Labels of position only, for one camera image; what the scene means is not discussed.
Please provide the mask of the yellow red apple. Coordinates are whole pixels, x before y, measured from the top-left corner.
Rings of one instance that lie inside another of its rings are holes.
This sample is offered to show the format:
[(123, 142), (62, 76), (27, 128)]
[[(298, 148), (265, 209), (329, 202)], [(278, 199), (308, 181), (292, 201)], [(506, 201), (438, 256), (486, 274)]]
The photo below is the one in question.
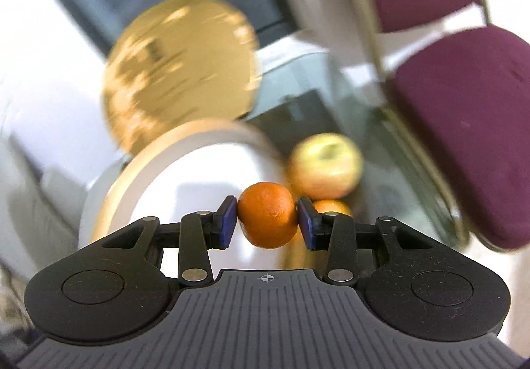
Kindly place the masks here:
[(348, 196), (359, 185), (364, 159), (357, 145), (339, 133), (321, 133), (298, 143), (287, 162), (291, 188), (313, 200)]

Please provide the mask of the maroon padded chair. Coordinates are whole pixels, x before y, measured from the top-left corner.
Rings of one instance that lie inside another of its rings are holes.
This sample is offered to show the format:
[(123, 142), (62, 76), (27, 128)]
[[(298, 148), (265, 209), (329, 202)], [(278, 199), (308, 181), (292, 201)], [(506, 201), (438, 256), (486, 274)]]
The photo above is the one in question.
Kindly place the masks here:
[(499, 250), (529, 243), (529, 46), (485, 19), (387, 71), (376, 41), (485, 0), (353, 0), (391, 103), (474, 232)]

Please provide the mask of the orange mandarin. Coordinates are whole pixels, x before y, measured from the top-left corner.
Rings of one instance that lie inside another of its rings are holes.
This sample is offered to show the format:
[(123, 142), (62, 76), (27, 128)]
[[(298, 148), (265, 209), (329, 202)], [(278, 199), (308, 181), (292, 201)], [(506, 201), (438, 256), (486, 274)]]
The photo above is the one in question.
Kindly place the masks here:
[(262, 249), (286, 245), (298, 229), (293, 196), (277, 183), (262, 182), (248, 187), (237, 202), (237, 215), (247, 240)]
[(334, 212), (353, 217), (351, 209), (342, 201), (336, 199), (321, 199), (313, 202), (314, 209), (322, 214)]

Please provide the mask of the gold round box lid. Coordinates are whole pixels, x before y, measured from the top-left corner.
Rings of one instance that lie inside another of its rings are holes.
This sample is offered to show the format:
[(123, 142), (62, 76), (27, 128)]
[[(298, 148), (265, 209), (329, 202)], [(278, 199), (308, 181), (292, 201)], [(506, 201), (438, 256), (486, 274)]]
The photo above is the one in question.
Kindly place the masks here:
[(101, 90), (108, 128), (137, 155), (202, 118), (251, 111), (261, 71), (248, 17), (223, 0), (164, 0), (134, 19), (107, 57)]

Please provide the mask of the gold round gift box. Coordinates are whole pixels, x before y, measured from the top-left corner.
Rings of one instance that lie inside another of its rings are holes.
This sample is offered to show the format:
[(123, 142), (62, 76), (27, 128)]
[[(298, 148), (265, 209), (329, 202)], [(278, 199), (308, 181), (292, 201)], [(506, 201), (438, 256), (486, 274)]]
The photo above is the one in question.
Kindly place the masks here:
[(140, 154), (110, 165), (89, 190), (78, 245), (86, 247), (140, 217), (177, 222), (214, 211), (254, 183), (284, 183), (282, 157), (257, 127), (215, 118), (187, 122)]

